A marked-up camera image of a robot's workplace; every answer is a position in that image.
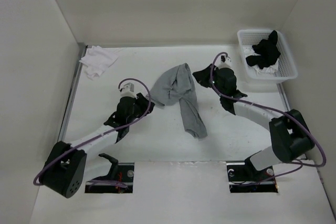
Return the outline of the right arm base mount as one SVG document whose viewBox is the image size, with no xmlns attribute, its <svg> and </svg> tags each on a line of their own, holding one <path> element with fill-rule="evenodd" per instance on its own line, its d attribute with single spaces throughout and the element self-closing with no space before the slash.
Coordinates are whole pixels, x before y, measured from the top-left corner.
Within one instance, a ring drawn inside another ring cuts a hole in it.
<svg viewBox="0 0 336 224">
<path fill-rule="evenodd" d="M 277 193 L 278 187 L 272 166 L 250 170 L 244 162 L 226 163 L 230 193 Z"/>
</svg>

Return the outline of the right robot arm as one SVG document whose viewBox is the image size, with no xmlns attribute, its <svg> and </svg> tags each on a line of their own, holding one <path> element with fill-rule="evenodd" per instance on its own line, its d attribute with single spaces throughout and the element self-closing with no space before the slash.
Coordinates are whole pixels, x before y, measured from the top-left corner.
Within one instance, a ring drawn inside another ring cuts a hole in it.
<svg viewBox="0 0 336 224">
<path fill-rule="evenodd" d="M 220 92 L 220 103 L 227 112 L 249 119 L 270 133 L 271 145 L 244 160 L 244 175 L 248 180 L 263 180 L 273 165 L 289 163 L 315 143 L 303 130 L 307 125 L 301 113 L 295 109 L 277 117 L 272 111 L 244 102 L 247 95 L 237 89 L 237 78 L 230 68 L 217 68 L 213 64 L 192 73 L 196 82 L 205 88 Z"/>
</svg>

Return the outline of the grey tank top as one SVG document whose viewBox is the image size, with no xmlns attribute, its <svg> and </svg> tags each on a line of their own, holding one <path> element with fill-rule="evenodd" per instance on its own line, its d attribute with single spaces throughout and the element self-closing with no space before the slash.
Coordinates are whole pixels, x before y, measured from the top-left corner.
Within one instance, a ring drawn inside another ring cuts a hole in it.
<svg viewBox="0 0 336 224">
<path fill-rule="evenodd" d="M 178 103 L 185 132 L 198 139 L 207 137 L 206 126 L 198 111 L 193 76 L 187 63 L 164 72 L 154 83 L 149 97 L 160 107 Z"/>
</svg>

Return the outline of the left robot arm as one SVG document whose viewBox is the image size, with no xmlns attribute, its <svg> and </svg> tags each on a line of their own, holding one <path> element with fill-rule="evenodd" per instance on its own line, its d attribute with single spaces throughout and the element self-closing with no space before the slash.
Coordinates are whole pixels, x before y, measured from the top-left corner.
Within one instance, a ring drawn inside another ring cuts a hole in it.
<svg viewBox="0 0 336 224">
<path fill-rule="evenodd" d="M 53 146 L 35 184 L 65 198 L 74 196 L 81 186 L 87 193 L 132 193 L 134 164 L 119 163 L 104 149 L 119 143 L 130 126 L 150 114 L 154 106 L 141 93 L 122 97 L 116 111 L 96 131 Z"/>
</svg>

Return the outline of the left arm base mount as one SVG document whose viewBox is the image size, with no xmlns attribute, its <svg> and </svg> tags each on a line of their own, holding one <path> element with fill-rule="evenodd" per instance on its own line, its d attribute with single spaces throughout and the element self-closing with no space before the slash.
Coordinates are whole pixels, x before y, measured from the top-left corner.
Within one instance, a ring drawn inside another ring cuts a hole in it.
<svg viewBox="0 0 336 224">
<path fill-rule="evenodd" d="M 135 163 L 103 164 L 85 173 L 86 194 L 132 194 Z"/>
</svg>

